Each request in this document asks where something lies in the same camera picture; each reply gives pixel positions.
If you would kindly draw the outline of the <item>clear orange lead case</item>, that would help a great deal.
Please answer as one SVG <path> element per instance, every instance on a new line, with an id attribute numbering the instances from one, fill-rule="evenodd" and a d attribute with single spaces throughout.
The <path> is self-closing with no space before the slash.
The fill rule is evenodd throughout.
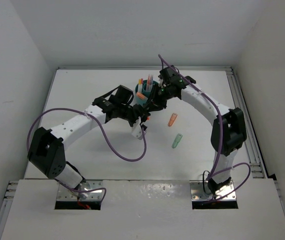
<path id="1" fill-rule="evenodd" d="M 137 93 L 136 93 L 136 96 L 137 96 L 139 99 L 141 99 L 141 100 L 146 100 L 146 99 L 147 99 L 147 97 L 146 97 L 145 95 L 143 95 L 141 92 L 137 92 Z"/>

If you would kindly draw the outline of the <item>yellow-capped white marker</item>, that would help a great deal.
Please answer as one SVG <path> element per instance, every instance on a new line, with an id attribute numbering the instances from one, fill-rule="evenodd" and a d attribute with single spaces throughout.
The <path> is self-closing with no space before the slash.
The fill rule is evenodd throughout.
<path id="1" fill-rule="evenodd" d="M 144 80 L 141 78 L 138 80 L 138 85 L 137 85 L 137 92 L 141 93 L 143 90 L 143 85 L 144 85 Z"/>

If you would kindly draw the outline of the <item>pink double-ended marker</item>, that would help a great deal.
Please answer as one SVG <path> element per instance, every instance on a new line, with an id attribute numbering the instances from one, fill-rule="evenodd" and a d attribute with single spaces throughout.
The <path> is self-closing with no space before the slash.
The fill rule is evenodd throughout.
<path id="1" fill-rule="evenodd" d="M 148 75 L 147 82 L 146 82 L 146 90 L 150 91 L 150 87 L 152 86 L 153 76 L 151 74 Z"/>

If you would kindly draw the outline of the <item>orange correction tape dispenser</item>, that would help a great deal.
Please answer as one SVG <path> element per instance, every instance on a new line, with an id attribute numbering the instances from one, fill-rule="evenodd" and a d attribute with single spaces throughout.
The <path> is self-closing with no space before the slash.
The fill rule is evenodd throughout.
<path id="1" fill-rule="evenodd" d="M 176 119 L 177 119 L 178 114 L 177 113 L 173 113 L 168 121 L 167 126 L 168 127 L 172 127 L 173 124 L 175 123 Z"/>

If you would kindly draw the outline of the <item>green correction tape dispenser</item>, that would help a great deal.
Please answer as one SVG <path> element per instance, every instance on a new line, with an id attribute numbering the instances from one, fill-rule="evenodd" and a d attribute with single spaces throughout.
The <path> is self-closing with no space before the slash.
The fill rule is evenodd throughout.
<path id="1" fill-rule="evenodd" d="M 176 137 L 175 137 L 175 139 L 173 140 L 173 143 L 172 143 L 172 145 L 171 145 L 171 147 L 172 147 L 173 149 L 175 149 L 175 148 L 179 145 L 180 141 L 182 140 L 182 137 L 183 137 L 183 135 L 182 135 L 181 133 L 178 133 L 178 134 L 176 135 Z"/>

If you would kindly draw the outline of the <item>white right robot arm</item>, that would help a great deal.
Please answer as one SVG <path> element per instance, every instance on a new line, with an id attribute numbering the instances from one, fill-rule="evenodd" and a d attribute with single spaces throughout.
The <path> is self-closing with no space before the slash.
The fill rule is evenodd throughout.
<path id="1" fill-rule="evenodd" d="M 178 98 L 194 107 L 212 126 L 210 142 L 215 155 L 207 186 L 215 194 L 231 182 L 234 158 L 247 139 L 244 113 L 238 107 L 219 103 L 203 92 L 193 78 L 182 76 L 173 65 L 160 70 L 158 77 L 159 83 L 152 88 L 144 109 L 161 111 L 168 100 Z"/>

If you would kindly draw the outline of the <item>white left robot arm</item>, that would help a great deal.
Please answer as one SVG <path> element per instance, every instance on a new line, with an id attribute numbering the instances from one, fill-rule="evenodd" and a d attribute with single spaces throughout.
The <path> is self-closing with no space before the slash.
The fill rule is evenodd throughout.
<path id="1" fill-rule="evenodd" d="M 33 136 L 28 136 L 28 160 L 48 179 L 53 179 L 77 193 L 85 178 L 67 162 L 65 151 L 75 141 L 94 128 L 102 128 L 112 119 L 128 121 L 131 134 L 137 139 L 145 139 L 146 127 L 143 123 L 150 113 L 141 105 L 131 105 L 134 93 L 119 85 L 110 92 L 94 99 L 84 111 L 76 110 L 76 116 L 66 122 L 45 129 L 38 128 Z"/>

